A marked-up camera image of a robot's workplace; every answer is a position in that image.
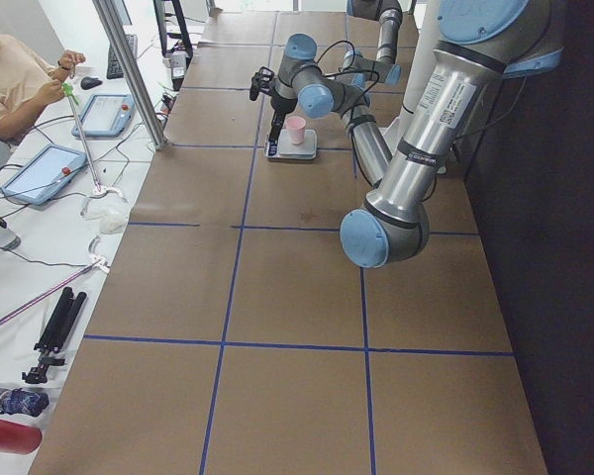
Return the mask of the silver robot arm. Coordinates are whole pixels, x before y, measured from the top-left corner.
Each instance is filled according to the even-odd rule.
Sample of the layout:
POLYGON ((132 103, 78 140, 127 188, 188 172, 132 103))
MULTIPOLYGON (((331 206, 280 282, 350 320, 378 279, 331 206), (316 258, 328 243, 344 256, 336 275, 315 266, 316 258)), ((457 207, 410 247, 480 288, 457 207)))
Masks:
POLYGON ((274 115, 268 136, 276 148, 286 116, 301 110, 312 119, 337 114, 370 184, 363 204, 340 227, 343 250, 363 268, 417 255, 427 244, 423 200, 454 142, 492 82, 556 68, 563 51, 562 1, 432 1, 428 4, 405 93, 409 106, 391 125, 389 146, 369 110, 365 84, 393 84, 403 12, 396 1, 351 1, 354 17, 380 26, 378 53, 346 54, 342 69, 327 76, 308 35, 291 36, 277 71, 258 72, 252 94, 265 93, 274 115))
POLYGON ((397 88, 403 75, 398 52, 405 16, 399 1, 347 1, 349 45, 337 79, 363 90, 397 88))

